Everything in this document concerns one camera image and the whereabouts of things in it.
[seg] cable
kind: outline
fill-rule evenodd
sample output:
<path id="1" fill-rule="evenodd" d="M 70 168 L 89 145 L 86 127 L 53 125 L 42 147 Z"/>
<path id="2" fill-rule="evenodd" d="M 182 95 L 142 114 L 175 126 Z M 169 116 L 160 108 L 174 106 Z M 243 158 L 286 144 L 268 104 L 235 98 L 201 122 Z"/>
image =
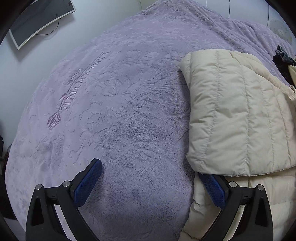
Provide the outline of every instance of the cable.
<path id="1" fill-rule="evenodd" d="M 58 26 L 59 26 L 59 21 L 57 23 L 57 27 L 53 31 L 55 31 L 58 28 Z M 44 35 L 50 35 L 53 31 L 51 31 L 49 34 L 36 34 L 36 35 L 42 35 L 42 36 L 44 36 Z"/>

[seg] curved monitor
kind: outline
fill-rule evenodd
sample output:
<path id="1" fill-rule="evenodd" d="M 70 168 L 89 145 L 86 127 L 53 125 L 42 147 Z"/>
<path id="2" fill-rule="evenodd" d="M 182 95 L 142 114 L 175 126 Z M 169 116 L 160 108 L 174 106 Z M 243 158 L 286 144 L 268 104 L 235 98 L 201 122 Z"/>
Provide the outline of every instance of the curved monitor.
<path id="1" fill-rule="evenodd" d="M 13 23 L 10 36 L 20 49 L 43 28 L 75 11 L 72 0 L 35 0 Z"/>

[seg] cream puffer jacket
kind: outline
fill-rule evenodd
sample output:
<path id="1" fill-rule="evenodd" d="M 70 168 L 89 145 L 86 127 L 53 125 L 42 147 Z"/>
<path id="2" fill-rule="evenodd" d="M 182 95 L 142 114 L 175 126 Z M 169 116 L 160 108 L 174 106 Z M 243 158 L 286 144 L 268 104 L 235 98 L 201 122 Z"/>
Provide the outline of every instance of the cream puffer jacket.
<path id="1" fill-rule="evenodd" d="M 180 68 L 190 90 L 191 167 L 228 176 L 240 186 L 263 184 L 271 205 L 274 240 L 296 218 L 296 91 L 257 57 L 230 50 L 188 53 Z M 179 241 L 199 240 L 220 209 L 196 174 L 194 202 Z M 243 212 L 240 207 L 225 240 Z"/>

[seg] metal screw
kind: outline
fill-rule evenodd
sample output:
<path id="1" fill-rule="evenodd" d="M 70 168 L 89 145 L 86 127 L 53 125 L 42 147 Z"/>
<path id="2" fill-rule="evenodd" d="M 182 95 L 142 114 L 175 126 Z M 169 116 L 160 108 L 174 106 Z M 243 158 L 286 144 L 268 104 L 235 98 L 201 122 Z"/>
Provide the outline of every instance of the metal screw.
<path id="1" fill-rule="evenodd" d="M 263 191 L 263 190 L 264 190 L 264 186 L 261 185 L 261 184 L 259 184 L 257 187 L 258 187 L 258 189 L 259 189 L 260 191 Z"/>
<path id="2" fill-rule="evenodd" d="M 235 188 L 237 186 L 237 183 L 236 182 L 230 182 L 229 186 L 231 186 L 232 188 Z"/>
<path id="3" fill-rule="evenodd" d="M 38 184 L 38 185 L 36 185 L 36 187 L 35 187 L 36 190 L 40 190 L 41 188 L 42 188 L 42 185 L 41 185 L 41 184 Z"/>
<path id="4" fill-rule="evenodd" d="M 66 188 L 66 187 L 68 187 L 69 185 L 70 185 L 70 182 L 69 182 L 69 181 L 64 181 L 64 182 L 63 182 L 63 187 Z"/>

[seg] lavender blanket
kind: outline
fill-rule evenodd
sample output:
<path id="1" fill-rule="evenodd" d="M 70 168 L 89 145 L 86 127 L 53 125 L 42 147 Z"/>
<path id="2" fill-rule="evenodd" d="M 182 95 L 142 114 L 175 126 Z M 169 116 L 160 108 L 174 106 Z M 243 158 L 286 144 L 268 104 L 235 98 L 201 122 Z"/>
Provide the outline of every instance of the lavender blanket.
<path id="1" fill-rule="evenodd" d="M 99 158 L 103 174 L 80 208 L 97 237 L 177 240 L 193 195 L 189 91 L 179 62 L 201 49 L 236 50 L 286 83 L 272 62 L 278 44 L 293 56 L 263 25 L 170 0 L 74 50 L 36 89 L 11 148 L 5 179 L 23 228 L 36 184 L 58 186 Z"/>

